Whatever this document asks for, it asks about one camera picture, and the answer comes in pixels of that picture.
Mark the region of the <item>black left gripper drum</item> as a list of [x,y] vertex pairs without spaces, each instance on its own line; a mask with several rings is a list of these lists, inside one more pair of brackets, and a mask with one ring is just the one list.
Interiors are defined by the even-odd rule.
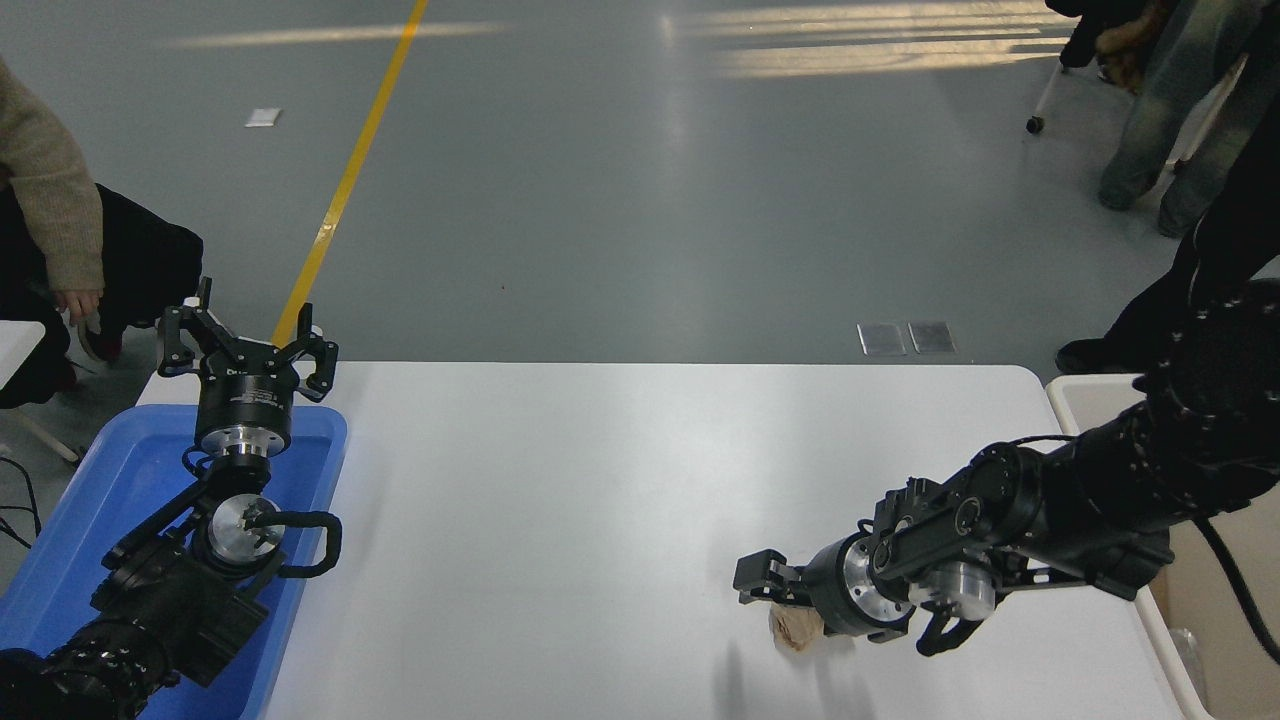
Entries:
[[234,351],[211,350],[200,361],[197,432],[229,427],[289,432],[300,378],[260,345]]

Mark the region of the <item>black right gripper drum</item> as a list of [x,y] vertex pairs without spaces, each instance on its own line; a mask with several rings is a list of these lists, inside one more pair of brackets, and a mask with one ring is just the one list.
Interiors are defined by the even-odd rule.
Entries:
[[846,537],[819,550],[804,566],[801,580],[813,609],[820,616],[828,635],[864,635],[865,623],[852,601],[844,575],[844,561],[854,544]]

